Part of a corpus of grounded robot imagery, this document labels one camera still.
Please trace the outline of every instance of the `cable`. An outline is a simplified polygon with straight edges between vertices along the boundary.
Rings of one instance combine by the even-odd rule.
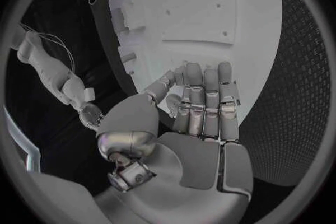
[[[71,69],[72,69],[72,72],[75,73],[76,71],[76,65],[74,63],[74,59],[73,59],[73,56],[70,52],[70,50],[67,48],[67,46],[65,45],[65,43],[63,42],[62,39],[60,39],[58,36],[55,36],[55,35],[52,35],[52,34],[48,34],[48,33],[44,33],[44,32],[37,32],[36,30],[34,30],[33,28],[31,28],[30,26],[24,24],[24,23],[20,23],[20,25],[26,30],[26,31],[32,31],[32,32],[35,32],[39,35],[39,37],[47,40],[47,41],[50,41],[50,42],[53,42],[53,43],[56,43],[58,45],[60,45],[62,48],[64,48],[68,54],[68,57],[69,57],[69,60],[70,60],[70,65],[71,65]]]

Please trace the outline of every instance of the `black background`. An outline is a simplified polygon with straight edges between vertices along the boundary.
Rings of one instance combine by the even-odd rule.
[[[4,4],[7,0],[0,0],[1,12],[3,11]],[[3,170],[0,175],[0,190],[1,197],[4,201],[2,203],[2,219],[3,223],[20,223],[25,221],[28,223],[41,223],[34,214],[26,207],[22,202],[20,196],[16,193],[11,183],[8,181],[7,176]],[[336,217],[333,212],[333,198],[334,198],[334,182],[336,182],[336,169],[330,174],[326,184],[318,193],[316,198],[306,209],[306,211],[294,222],[294,223],[310,223],[313,219],[323,216],[323,219],[328,222],[335,222]]]

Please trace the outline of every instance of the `robotic hand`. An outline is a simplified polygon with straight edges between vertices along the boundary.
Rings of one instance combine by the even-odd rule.
[[[95,99],[94,90],[85,88],[82,80],[68,67],[47,54],[38,33],[26,31],[19,26],[11,48],[17,50],[21,62],[35,68],[42,84],[51,94],[78,111],[84,126],[97,130],[103,115],[97,106],[90,103]]]
[[[168,96],[175,133],[157,139],[156,105]],[[168,71],[143,93],[105,116],[97,131],[114,198],[150,223],[237,223],[253,191],[249,155],[239,144],[236,84],[231,65],[197,63]]]

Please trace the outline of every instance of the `black mesh surface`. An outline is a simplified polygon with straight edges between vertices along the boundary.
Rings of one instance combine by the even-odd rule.
[[[302,0],[282,0],[282,30],[268,80],[240,125],[254,176],[296,185],[311,164],[329,113],[330,77],[319,29]]]

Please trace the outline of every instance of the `wire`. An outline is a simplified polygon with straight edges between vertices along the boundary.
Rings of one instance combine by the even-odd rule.
[[[26,30],[26,31],[32,31],[32,32],[35,32],[37,33],[41,38],[47,40],[47,41],[50,41],[50,42],[53,42],[55,44],[58,44],[59,46],[61,46],[62,48],[64,48],[68,54],[68,57],[69,57],[69,60],[70,60],[70,65],[71,65],[71,69],[72,69],[72,72],[75,73],[76,71],[76,65],[74,63],[74,59],[73,59],[73,56],[70,52],[70,50],[67,48],[67,46],[65,45],[65,43],[63,42],[62,39],[60,39],[58,36],[55,36],[55,35],[52,35],[52,34],[48,34],[48,33],[44,33],[44,32],[37,32],[36,30],[34,30],[33,28],[31,28],[30,26],[24,24],[24,23],[20,23],[20,25]]]

